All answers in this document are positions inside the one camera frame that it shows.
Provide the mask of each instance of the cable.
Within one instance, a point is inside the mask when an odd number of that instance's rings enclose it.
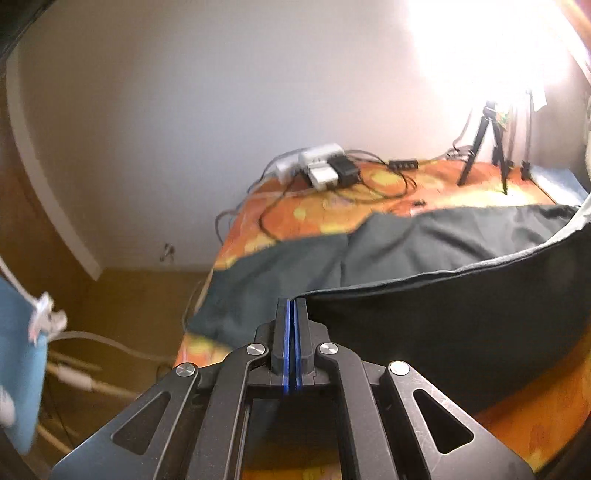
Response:
[[[468,126],[470,125],[470,120],[472,119],[472,114],[474,113],[474,108],[470,108],[470,112],[468,113],[468,118],[466,119],[466,123],[462,128],[461,133],[457,136],[457,138],[452,142],[452,147],[449,148],[445,153],[438,155],[437,157],[431,158],[431,160],[464,160],[462,157],[466,157],[472,151],[472,145],[462,145],[461,147],[457,146],[457,143],[466,135],[466,131],[468,130]]]
[[[273,160],[271,160],[267,166],[265,167],[265,169],[262,171],[261,173],[261,178],[259,179],[259,181],[261,181],[262,179],[265,178],[265,175],[267,173],[267,170],[269,170],[269,168],[271,168],[271,166],[277,162],[282,160],[283,158],[287,158],[287,157],[291,157],[292,155],[296,155],[298,153],[302,153],[305,150],[308,150],[310,147],[304,147],[304,148],[296,148],[295,150],[289,150],[289,152],[285,152],[282,153],[281,155],[277,155],[275,158],[273,158]]]
[[[51,405],[53,406],[53,410],[56,412],[57,419],[60,421],[61,429],[66,434],[68,442],[70,442],[70,446],[74,449],[74,448],[76,448],[74,445],[74,441],[72,440],[72,437],[70,437],[70,433],[68,432],[68,429],[66,428],[66,424],[64,423],[64,421],[60,415],[60,411],[57,409],[57,404],[56,404],[56,401],[53,397],[53,392],[51,391],[51,385],[49,383],[50,383],[49,379],[47,378],[45,381],[45,385],[47,387],[47,393],[49,394],[49,400],[51,401]]]
[[[19,281],[12,274],[12,272],[8,268],[8,265],[6,265],[2,257],[0,257],[0,270],[2,270],[4,276],[12,284],[16,291],[19,292],[27,302],[29,302],[34,307],[37,307],[38,300],[35,297],[33,297],[27,290],[25,290],[25,288],[19,283]]]
[[[382,158],[378,157],[375,153],[368,152],[367,150],[359,150],[357,148],[354,148],[352,150],[345,150],[345,155],[348,156],[351,153],[352,154],[356,154],[357,153],[357,154],[367,155],[368,157],[375,158],[376,160],[378,160],[380,163],[383,163],[387,167],[389,166],[384,160],[382,160]],[[353,157],[353,158],[355,158],[356,160],[367,161],[364,158],[358,158],[358,157]]]
[[[401,171],[392,171],[390,170],[389,164],[384,161],[380,156],[376,155],[375,153],[369,152],[367,150],[358,150],[358,149],[354,149],[354,150],[346,150],[345,154],[347,155],[348,158],[356,160],[357,162],[361,162],[361,163],[380,163],[382,165],[385,165],[386,168],[388,169],[388,171],[394,175],[398,175],[399,177],[402,178],[402,180],[404,181],[404,191],[401,193],[397,193],[394,195],[389,195],[387,193],[384,192],[380,192],[378,189],[368,185],[365,180],[363,179],[363,177],[361,177],[360,174],[360,180],[361,180],[361,185],[363,185],[365,188],[367,188],[370,192],[373,192],[377,195],[379,195],[379,198],[373,198],[373,199],[356,199],[356,198],[352,198],[346,195],[343,195],[340,193],[340,191],[338,190],[332,190],[332,192],[341,198],[344,198],[346,200],[349,200],[353,203],[359,203],[359,204],[371,204],[371,203],[379,203],[379,202],[384,202],[386,200],[397,200],[400,198],[405,197],[408,194],[408,185],[410,184],[414,190],[417,190],[417,183],[414,181],[414,179],[412,179],[411,177],[407,177],[404,173],[402,173]],[[351,154],[363,154],[363,155],[367,155],[368,157],[373,158],[374,160],[369,160],[367,158],[360,158],[360,157],[355,157]]]
[[[530,150],[531,150],[531,118],[534,111],[534,98],[531,90],[527,92],[528,96],[528,108],[526,116],[526,130],[525,130],[525,152],[523,153],[523,163],[527,164],[530,162]]]
[[[261,185],[265,184],[271,178],[272,177],[270,175],[263,176],[262,178],[251,183],[251,185],[246,189],[246,195],[250,194],[250,192],[252,192],[253,190],[256,190],[257,187],[260,187]]]
[[[181,322],[183,324],[183,332],[187,328],[187,318],[189,317],[189,309],[191,308],[191,303],[193,302],[193,297],[197,293],[197,290],[199,289],[199,287],[201,287],[205,283],[205,280],[206,279],[204,278],[203,280],[199,280],[195,284],[195,287],[193,288],[193,291],[191,292],[191,295],[189,297],[189,300],[187,301],[187,305],[186,305],[186,307],[184,309],[183,316],[181,317]]]
[[[470,108],[470,113],[468,113],[468,118],[466,119],[466,123],[464,124],[464,128],[462,128],[462,133],[460,133],[457,138],[452,142],[452,148],[457,150],[456,144],[466,135],[466,130],[468,130],[468,125],[470,125],[470,120],[472,119],[472,113],[474,112],[474,108]]]
[[[265,207],[265,209],[261,212],[261,214],[259,215],[259,219],[258,219],[258,224],[259,224],[259,229],[261,230],[261,232],[263,232],[267,237],[269,237],[270,239],[274,240],[277,243],[281,243],[281,240],[279,238],[277,238],[275,235],[273,235],[268,229],[267,227],[265,227],[265,223],[264,223],[264,219],[266,217],[266,215],[268,215],[270,213],[270,211],[273,210],[273,208],[276,207],[276,205],[283,199],[285,198],[285,195],[287,194],[287,191],[292,187],[292,185],[296,182],[298,175],[296,175],[295,177],[293,177],[291,179],[291,181],[287,184],[287,187],[285,187],[285,190],[283,190],[283,193],[281,194],[281,196],[278,196],[273,202],[271,202],[269,205],[267,205]]]
[[[236,209],[232,209],[232,210],[224,210],[223,212],[220,212],[217,214],[216,216],[216,220],[215,220],[215,229],[216,229],[216,237],[220,242],[220,245],[223,245],[223,238],[220,235],[220,220],[222,220],[222,218],[224,218],[227,215],[238,215],[240,213],[240,210]]]
[[[66,364],[79,370],[87,370],[89,372],[100,372],[102,370],[99,365],[83,362],[82,360],[64,355],[63,353],[56,352],[55,350],[47,349],[47,358],[49,360],[53,360],[54,362]]]
[[[284,197],[285,198],[292,198],[292,197],[305,197],[309,193],[317,192],[316,189],[304,189],[304,190],[294,190],[293,192],[287,192]],[[269,199],[269,198],[277,198],[283,196],[283,193],[277,192],[262,192],[262,193],[254,193],[248,197],[248,200],[255,200],[255,199]]]
[[[40,423],[37,424],[37,427],[35,428],[37,430],[37,433],[43,438],[45,439],[45,441],[47,443],[49,443],[50,445],[52,445],[53,447],[55,447],[60,453],[62,453],[63,455],[68,455],[72,449],[69,448],[65,443],[60,442],[58,439],[56,439],[49,430],[47,430],[43,425],[41,425]]]
[[[132,392],[126,388],[117,387],[106,382],[92,378],[86,372],[80,372],[75,368],[70,368],[67,365],[58,365],[53,362],[45,364],[45,371],[57,379],[73,388],[83,391],[93,391],[110,395],[112,397],[122,398],[123,400],[134,401],[139,397],[139,393]]]
[[[112,340],[107,337],[103,337],[102,335],[97,335],[96,333],[90,332],[78,332],[78,331],[69,331],[69,332],[60,332],[55,335],[54,338],[51,339],[51,342],[55,342],[56,340],[67,340],[67,339],[84,339],[84,340],[92,340],[94,342],[104,343],[105,345],[109,345],[113,348],[117,348],[122,352],[127,353],[128,355],[134,356],[141,360],[148,360],[151,362],[159,362],[159,363],[174,363],[173,357],[164,356],[164,355],[149,355],[147,353],[139,352],[137,350],[133,350],[122,343],[119,343],[115,340]]]

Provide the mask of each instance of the bright light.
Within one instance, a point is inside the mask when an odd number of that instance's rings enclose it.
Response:
[[[539,15],[546,1],[408,0],[423,73],[474,101],[562,82],[569,53]]]

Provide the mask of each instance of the triangular cutout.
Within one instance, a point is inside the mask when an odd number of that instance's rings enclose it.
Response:
[[[415,390],[413,397],[440,453],[452,452],[472,441],[474,434],[427,392]]]
[[[113,443],[137,455],[143,455],[169,401],[170,393],[160,392],[113,434]]]

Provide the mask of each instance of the white wall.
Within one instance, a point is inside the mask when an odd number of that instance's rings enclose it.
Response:
[[[469,24],[436,4],[57,0],[20,44],[22,111],[103,266],[156,265],[165,242],[179,264],[210,264],[215,215],[276,154],[338,142],[430,158],[450,146],[480,102],[466,48],[482,27],[459,39]],[[572,131],[580,119],[560,121]]]

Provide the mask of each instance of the orange patterned bedsheet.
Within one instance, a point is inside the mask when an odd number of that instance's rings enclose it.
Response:
[[[407,175],[417,190],[400,200],[358,204],[332,192],[314,192],[281,200],[265,217],[265,226],[277,238],[299,238],[323,233],[352,231],[372,212],[416,215],[426,210],[454,206],[511,206],[552,203],[532,182],[522,181],[519,170],[509,176],[509,195],[504,195],[498,168],[475,164],[468,182],[456,186],[463,167],[459,161],[424,161]],[[402,179],[378,164],[362,166],[365,182],[386,194],[404,189]],[[293,190],[306,189],[303,181]],[[217,256],[215,270],[229,268],[238,258],[268,248],[274,241],[258,226],[261,212],[279,195],[273,181],[250,198],[236,218]],[[351,198],[369,199],[375,194],[363,185],[343,192]],[[206,288],[198,306],[202,303]],[[261,323],[270,319],[261,319]],[[186,334],[177,362],[191,361],[200,367],[221,361],[229,349],[223,345]],[[480,413],[477,420],[509,448],[524,458],[534,470],[540,469],[576,434],[591,411],[591,330],[553,369],[521,391]],[[340,479],[336,462],[304,469],[245,471],[245,480],[329,480]]]

